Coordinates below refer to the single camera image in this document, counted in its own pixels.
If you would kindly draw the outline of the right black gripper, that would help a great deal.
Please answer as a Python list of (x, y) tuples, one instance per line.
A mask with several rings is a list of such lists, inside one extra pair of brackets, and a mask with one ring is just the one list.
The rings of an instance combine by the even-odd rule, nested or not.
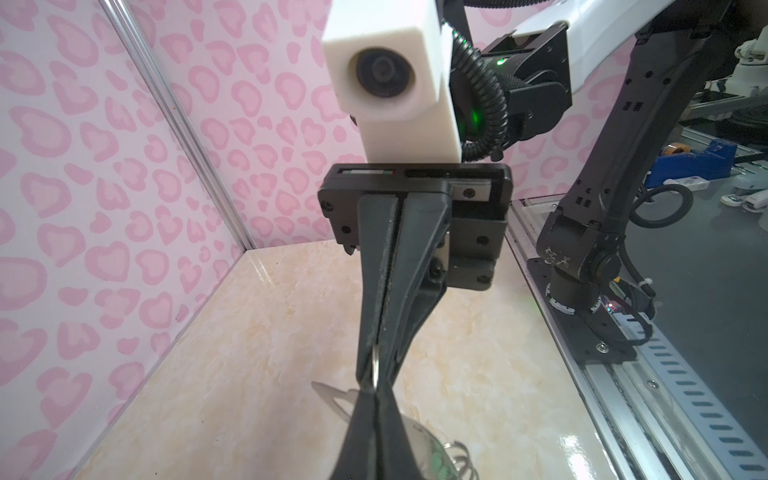
[[(395, 383), (416, 331), (445, 292), (444, 275), (431, 278), (429, 271), (447, 229), (439, 255), (447, 286), (490, 288), (512, 190), (511, 171), (501, 164), (330, 168), (318, 202), (336, 242), (349, 255), (359, 247), (361, 257), (359, 386), (389, 390)], [(399, 199), (393, 195), (407, 195), (399, 222)]]

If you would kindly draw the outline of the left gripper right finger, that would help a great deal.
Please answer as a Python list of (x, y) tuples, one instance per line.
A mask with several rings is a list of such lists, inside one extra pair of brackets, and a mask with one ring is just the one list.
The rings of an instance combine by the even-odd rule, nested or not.
[(384, 480), (422, 480), (407, 438), (402, 416), (389, 384), (381, 383), (375, 393), (376, 475)]

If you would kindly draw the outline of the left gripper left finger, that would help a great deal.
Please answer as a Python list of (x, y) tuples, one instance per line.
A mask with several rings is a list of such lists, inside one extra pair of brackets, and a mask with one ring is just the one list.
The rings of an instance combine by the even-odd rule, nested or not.
[(372, 391), (355, 396), (339, 457), (331, 479), (374, 479), (377, 470), (376, 402)]

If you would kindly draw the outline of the metal key holder plate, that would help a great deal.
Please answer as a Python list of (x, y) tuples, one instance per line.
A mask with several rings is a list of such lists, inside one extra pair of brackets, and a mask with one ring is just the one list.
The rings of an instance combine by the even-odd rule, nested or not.
[[(314, 381), (312, 388), (331, 410), (346, 424), (354, 408), (355, 396), (363, 390), (376, 393), (376, 389), (349, 389), (346, 391)], [(400, 412), (417, 465), (423, 479), (477, 479), (469, 449), (454, 440), (439, 440), (426, 426)]]

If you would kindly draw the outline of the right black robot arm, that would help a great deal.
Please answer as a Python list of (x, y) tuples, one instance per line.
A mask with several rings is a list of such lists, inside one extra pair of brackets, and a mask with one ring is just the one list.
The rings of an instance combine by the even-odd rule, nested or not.
[(537, 240), (557, 305), (596, 308), (620, 269), (632, 203), (670, 129), (731, 45), (733, 1), (560, 1), (485, 49), (462, 1), (337, 1), (322, 39), (365, 160), (318, 193), (359, 253), (360, 386), (393, 384), (448, 288), (485, 290), (512, 196), (501, 161), (552, 130), (602, 60), (635, 39), (619, 96)]

